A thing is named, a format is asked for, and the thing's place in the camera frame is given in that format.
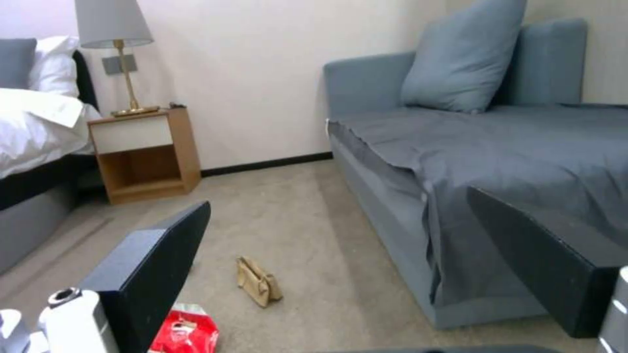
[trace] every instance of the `floor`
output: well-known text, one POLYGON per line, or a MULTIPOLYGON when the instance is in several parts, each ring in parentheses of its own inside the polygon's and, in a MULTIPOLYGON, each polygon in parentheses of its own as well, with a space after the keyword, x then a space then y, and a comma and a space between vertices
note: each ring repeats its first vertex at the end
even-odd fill
POLYGON ((594 351, 594 340, 573 340, 548 317, 433 330, 333 161, 206 178, 184 197, 89 202, 0 277, 0 307, 19 308, 33 324, 49 293, 78 283, 127 232, 206 199, 210 226, 179 301, 211 314, 219 352, 483 344, 594 351), (276 274, 284 300, 261 309, 238 289, 241 254, 276 274))

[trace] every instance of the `red bag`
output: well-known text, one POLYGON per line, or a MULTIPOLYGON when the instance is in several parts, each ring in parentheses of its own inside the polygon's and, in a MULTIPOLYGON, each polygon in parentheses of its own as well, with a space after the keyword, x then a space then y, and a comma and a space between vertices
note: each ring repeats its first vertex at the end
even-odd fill
POLYGON ((214 353, 218 327, 198 305, 177 304, 151 344, 159 353, 214 353))

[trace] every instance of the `wooden nightstand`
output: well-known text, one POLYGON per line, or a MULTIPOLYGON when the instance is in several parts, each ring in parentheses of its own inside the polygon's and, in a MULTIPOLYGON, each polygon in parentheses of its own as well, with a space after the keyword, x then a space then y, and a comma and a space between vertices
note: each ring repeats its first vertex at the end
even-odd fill
POLYGON ((184 195, 200 181, 200 164, 186 109, 89 122, 112 204, 184 195))

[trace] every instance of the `drawer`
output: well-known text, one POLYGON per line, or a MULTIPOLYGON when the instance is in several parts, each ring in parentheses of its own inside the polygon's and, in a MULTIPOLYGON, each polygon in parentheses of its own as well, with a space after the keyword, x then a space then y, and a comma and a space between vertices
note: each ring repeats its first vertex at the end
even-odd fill
POLYGON ((95 124, 92 125, 92 137, 102 155, 172 144, 166 115, 95 124))

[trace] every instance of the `baseboard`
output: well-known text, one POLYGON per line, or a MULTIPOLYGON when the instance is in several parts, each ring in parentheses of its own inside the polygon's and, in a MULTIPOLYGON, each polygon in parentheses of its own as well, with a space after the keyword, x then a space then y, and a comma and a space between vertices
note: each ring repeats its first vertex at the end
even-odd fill
POLYGON ((200 172, 200 175, 201 177, 206 178, 206 177, 212 177, 215 175, 239 173, 241 171, 258 170, 258 169, 274 168, 276 166, 331 160, 332 158, 333 158, 333 155, 331 152, 315 153, 314 155, 282 158, 280 160, 271 160, 271 161, 243 164, 243 165, 225 166, 223 168, 205 169, 200 172))

